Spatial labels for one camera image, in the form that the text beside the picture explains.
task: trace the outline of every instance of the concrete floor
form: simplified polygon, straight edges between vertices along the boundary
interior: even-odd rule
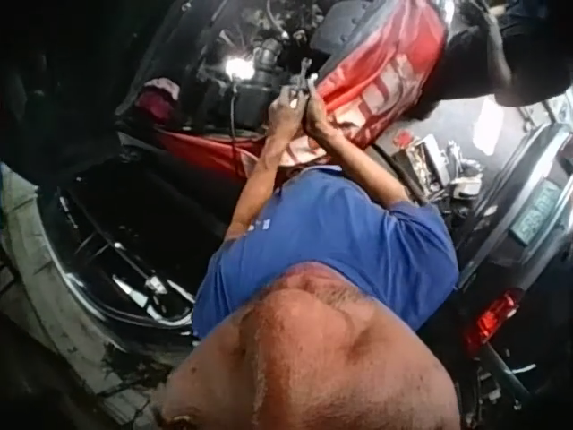
[[[497,137],[490,137],[496,141],[492,155],[484,154],[473,144],[476,121],[479,123],[481,117],[486,129],[495,128],[497,121],[492,115],[482,114],[484,101],[444,102],[426,121],[393,125],[378,144],[387,151],[394,151],[391,141],[401,128],[408,128],[419,137],[432,133],[442,148],[448,140],[457,142],[464,156],[483,163],[487,168],[486,175],[492,177],[515,149],[524,135],[524,128],[515,109],[494,109],[494,115],[503,116],[500,132]],[[543,118],[543,110],[536,109]],[[130,423],[135,419],[132,428],[145,427],[149,416],[146,416],[146,411],[141,411],[145,409],[150,392],[144,389],[114,392],[115,387],[121,386],[122,379],[106,366],[108,345],[66,292],[59,278],[39,222],[35,189],[9,171],[4,172],[4,210],[7,214],[4,240],[20,268],[24,285],[12,288],[2,297],[0,312],[63,356],[89,391],[113,392],[102,401],[120,422]]]

